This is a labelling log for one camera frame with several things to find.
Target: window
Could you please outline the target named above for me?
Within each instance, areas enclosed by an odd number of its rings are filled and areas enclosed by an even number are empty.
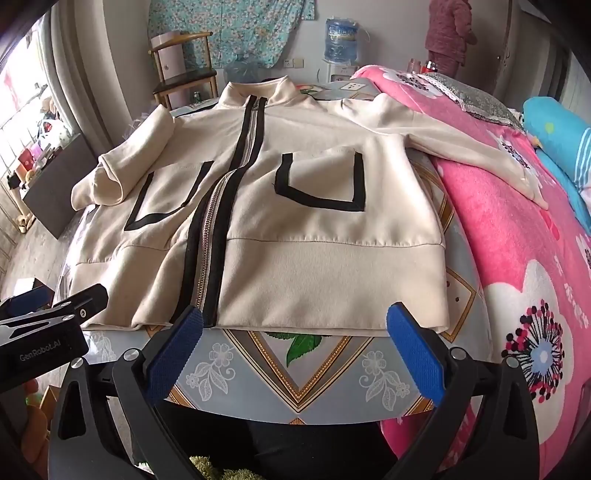
[[[37,28],[38,23],[18,43],[0,73],[0,171],[5,174],[12,173],[19,155],[36,143],[39,122],[50,106]]]

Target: blue gripper pad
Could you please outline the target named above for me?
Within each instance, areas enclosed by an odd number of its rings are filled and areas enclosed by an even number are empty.
[[[421,395],[439,406],[445,394],[443,366],[421,336],[416,320],[394,304],[388,309],[386,328]]]
[[[188,307],[171,328],[166,344],[154,357],[147,372],[145,398],[151,405],[168,397],[203,333],[203,315]]]
[[[34,288],[10,299],[7,314],[10,317],[20,317],[51,303],[51,290],[46,286]]]

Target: pink blanket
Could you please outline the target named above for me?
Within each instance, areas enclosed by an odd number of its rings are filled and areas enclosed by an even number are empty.
[[[418,76],[378,66],[364,67],[356,76],[371,79],[415,111],[507,150],[538,177],[548,211],[485,170],[431,159],[476,261],[491,323],[492,360],[515,356],[530,385],[543,478],[562,457],[579,418],[589,412],[589,406],[580,403],[591,378],[591,331],[585,313],[591,312],[591,239],[523,133],[472,117]],[[473,421],[474,415],[466,416],[467,424]],[[401,442],[412,440],[411,434],[399,434],[403,429],[396,420],[382,428],[398,450]],[[452,464],[465,437],[464,432],[456,439]]]

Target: paper card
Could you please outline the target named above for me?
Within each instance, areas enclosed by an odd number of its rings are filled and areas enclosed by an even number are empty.
[[[342,86],[340,89],[341,90],[353,90],[353,91],[357,91],[362,89],[363,87],[365,87],[364,83],[348,83],[345,86]]]

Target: zipper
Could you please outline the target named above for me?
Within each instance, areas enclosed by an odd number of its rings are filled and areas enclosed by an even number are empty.
[[[239,167],[243,167],[248,163],[251,156],[252,149],[254,147],[256,137],[256,118],[259,107],[259,99],[257,98],[253,107],[251,115],[250,125],[248,127],[248,147],[245,149]],[[203,311],[203,304],[205,303],[205,292],[207,287],[207,279],[209,277],[209,267],[211,263],[212,253],[212,237],[213,237],[213,223],[216,217],[217,208],[219,206],[220,199],[222,198],[223,190],[228,183],[230,177],[236,172],[232,170],[226,173],[217,183],[216,187],[212,192],[212,196],[207,204],[203,219],[203,227],[201,230],[201,248],[200,248],[200,272],[197,279],[196,288],[193,292],[193,298],[195,299],[193,305],[199,310]]]

